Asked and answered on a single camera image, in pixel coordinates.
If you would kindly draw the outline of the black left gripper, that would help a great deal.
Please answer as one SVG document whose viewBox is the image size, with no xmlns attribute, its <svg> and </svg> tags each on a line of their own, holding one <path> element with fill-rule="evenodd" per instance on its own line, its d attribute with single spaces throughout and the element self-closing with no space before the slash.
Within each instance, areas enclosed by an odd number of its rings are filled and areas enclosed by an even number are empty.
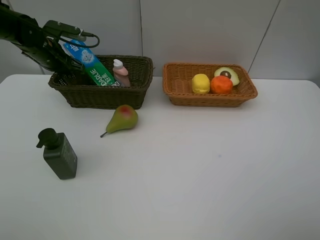
<svg viewBox="0 0 320 240">
<path fill-rule="evenodd" d="M 40 29 L 23 27 L 20 34 L 20 49 L 23 54 L 51 72 L 85 74 L 84 65 L 73 57 L 68 57 L 58 44 L 47 38 Z"/>
</svg>

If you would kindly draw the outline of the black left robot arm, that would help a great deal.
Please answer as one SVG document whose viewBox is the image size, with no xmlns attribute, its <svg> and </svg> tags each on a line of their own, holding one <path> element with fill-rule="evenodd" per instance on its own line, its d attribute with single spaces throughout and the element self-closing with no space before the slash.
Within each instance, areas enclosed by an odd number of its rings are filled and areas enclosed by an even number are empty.
<svg viewBox="0 0 320 240">
<path fill-rule="evenodd" d="M 22 54 L 42 68 L 56 73 L 83 72 L 84 66 L 65 53 L 62 37 L 77 37 L 77 27 L 49 20 L 43 27 L 28 15 L 0 4 L 0 38 L 15 45 Z"/>
</svg>

